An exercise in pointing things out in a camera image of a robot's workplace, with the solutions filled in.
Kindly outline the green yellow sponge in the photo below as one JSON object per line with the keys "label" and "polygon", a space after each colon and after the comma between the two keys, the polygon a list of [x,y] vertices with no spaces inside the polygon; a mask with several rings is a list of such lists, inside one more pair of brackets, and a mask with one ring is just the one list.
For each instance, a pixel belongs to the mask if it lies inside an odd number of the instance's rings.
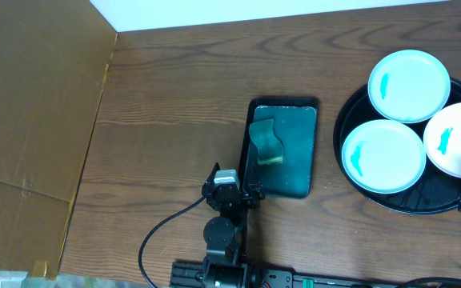
{"label": "green yellow sponge", "polygon": [[273,118],[251,123],[249,135],[258,151],[257,162],[259,165],[270,165],[283,161],[283,144],[274,132],[275,120]]}

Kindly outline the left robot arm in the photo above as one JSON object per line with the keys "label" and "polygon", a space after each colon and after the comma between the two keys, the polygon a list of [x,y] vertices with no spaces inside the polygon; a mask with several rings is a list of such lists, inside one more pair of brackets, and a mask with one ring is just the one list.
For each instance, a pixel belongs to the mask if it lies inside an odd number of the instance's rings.
{"label": "left robot arm", "polygon": [[202,196],[219,216],[205,226],[206,257],[202,261],[203,287],[260,287],[263,273],[247,257],[248,212],[265,198],[255,172],[246,181],[250,142],[243,141],[237,170],[214,165],[202,186]]}

